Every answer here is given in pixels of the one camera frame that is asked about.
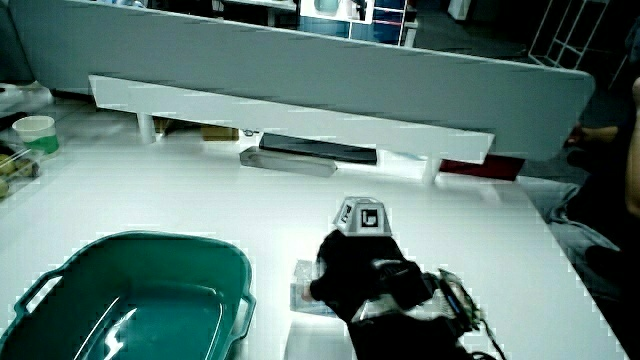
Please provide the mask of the person's right hand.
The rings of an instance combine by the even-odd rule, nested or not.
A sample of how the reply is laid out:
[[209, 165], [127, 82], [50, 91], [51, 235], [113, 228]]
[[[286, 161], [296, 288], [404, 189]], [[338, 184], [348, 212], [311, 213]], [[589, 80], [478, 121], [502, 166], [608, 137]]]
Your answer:
[[456, 337], [484, 322], [457, 275], [444, 269], [424, 272], [403, 255], [381, 201], [346, 197], [333, 226], [319, 247], [304, 295], [342, 320], [354, 325], [377, 318], [442, 321]]

